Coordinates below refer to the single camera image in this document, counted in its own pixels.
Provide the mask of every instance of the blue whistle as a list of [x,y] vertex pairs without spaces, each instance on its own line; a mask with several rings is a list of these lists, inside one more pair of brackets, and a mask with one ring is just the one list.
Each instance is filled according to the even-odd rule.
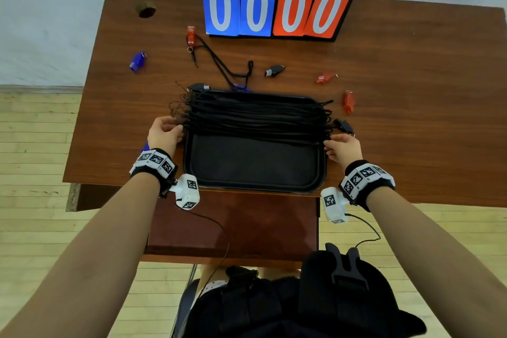
[[142,66],[144,66],[144,60],[146,59],[146,53],[138,53],[130,62],[130,69],[137,72]]

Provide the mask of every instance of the black bag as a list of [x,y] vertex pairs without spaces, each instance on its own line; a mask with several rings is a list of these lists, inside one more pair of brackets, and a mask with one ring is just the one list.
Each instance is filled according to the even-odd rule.
[[233,266],[229,283],[203,294],[190,311],[185,338],[406,338],[424,322],[401,311],[384,276],[359,258],[326,244],[303,263],[301,279],[257,278]]

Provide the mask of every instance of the red whistle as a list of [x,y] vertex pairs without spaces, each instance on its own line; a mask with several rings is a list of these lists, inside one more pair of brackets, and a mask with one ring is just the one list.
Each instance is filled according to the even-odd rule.
[[190,49],[194,49],[195,46],[195,27],[194,26],[188,26],[187,27],[187,43],[189,44],[189,52]]
[[331,80],[331,78],[334,78],[334,77],[338,78],[338,74],[325,73],[325,74],[320,75],[317,79],[315,79],[315,83],[322,83],[323,85],[325,85],[327,82],[329,82]]
[[343,99],[343,107],[345,108],[345,111],[347,111],[347,114],[351,114],[354,111],[354,104],[355,100],[352,96],[352,91],[347,90],[345,91],[345,97]]

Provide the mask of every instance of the white sensor device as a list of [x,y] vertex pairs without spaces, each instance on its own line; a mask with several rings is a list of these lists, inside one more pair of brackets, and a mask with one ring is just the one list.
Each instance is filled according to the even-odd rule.
[[327,220],[333,223],[348,221],[345,215],[345,205],[349,201],[343,196],[341,191],[336,187],[328,187],[320,192],[320,198],[322,199],[322,203],[324,203]]
[[192,210],[201,199],[197,178],[190,174],[182,174],[169,191],[176,194],[176,204],[184,210]]

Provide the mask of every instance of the left hand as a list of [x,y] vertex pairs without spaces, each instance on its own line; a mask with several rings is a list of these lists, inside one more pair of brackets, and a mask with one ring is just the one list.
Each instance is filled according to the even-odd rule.
[[170,157],[174,156],[176,144],[183,139],[183,126],[177,124],[175,118],[162,116],[156,118],[148,133],[148,146],[150,148],[161,148]]

